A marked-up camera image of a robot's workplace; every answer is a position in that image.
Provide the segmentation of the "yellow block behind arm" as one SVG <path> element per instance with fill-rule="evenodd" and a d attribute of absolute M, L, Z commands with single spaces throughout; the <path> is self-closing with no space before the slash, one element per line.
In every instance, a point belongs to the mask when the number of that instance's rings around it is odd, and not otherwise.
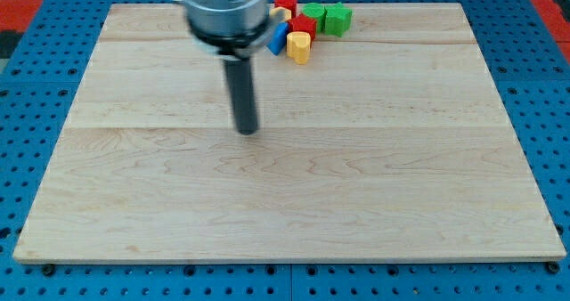
<path fill-rule="evenodd" d="M 288 22 L 292 18 L 292 11 L 285 7 L 273 7 L 269 11 L 269 16 L 272 20 L 276 20 L 279 23 Z"/>

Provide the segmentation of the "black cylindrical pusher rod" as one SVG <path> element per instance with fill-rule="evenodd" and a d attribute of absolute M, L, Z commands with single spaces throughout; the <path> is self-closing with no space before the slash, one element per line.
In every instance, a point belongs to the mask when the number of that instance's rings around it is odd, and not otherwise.
<path fill-rule="evenodd" d="M 223 65 L 235 129 L 242 135 L 254 134 L 259 126 L 251 61 L 224 60 Z"/>

